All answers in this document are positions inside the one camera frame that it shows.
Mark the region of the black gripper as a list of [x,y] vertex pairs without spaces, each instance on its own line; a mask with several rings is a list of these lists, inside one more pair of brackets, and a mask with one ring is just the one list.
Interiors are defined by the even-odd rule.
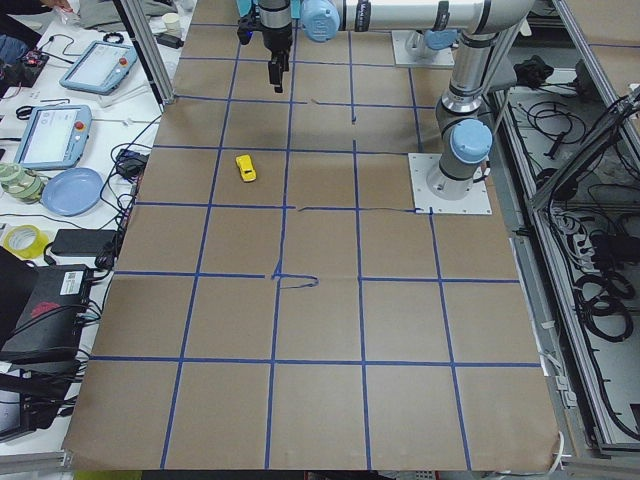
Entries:
[[238,21],[237,36],[241,45],[248,45],[255,32],[260,32],[263,44],[271,52],[268,62],[269,83],[275,93],[282,93],[283,72],[289,72],[292,46],[292,14],[289,0],[251,1],[247,13]]

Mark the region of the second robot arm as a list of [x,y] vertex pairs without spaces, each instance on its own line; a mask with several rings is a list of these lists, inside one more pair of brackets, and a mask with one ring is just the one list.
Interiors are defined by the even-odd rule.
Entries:
[[395,65],[407,68],[452,69],[452,46],[456,43],[458,35],[459,31],[456,29],[395,30],[392,32]]

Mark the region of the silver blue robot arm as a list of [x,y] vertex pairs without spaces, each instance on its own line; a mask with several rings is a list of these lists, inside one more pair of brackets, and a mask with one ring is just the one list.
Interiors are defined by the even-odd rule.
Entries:
[[493,143],[477,112],[489,68],[502,57],[496,42],[502,33],[516,32],[531,7],[529,1],[302,1],[297,7],[289,1],[240,1],[237,36],[246,45],[254,33],[261,33],[271,53],[269,82],[280,93],[295,26],[316,43],[340,31],[459,31],[449,85],[436,109],[444,151],[426,176],[433,194],[459,200],[467,195]]

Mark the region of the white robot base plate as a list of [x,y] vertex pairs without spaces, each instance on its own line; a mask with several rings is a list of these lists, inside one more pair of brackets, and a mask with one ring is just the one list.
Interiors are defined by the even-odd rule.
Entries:
[[440,154],[408,154],[414,210],[423,214],[491,215],[481,168],[476,168],[471,179],[456,181],[441,172],[440,158]]

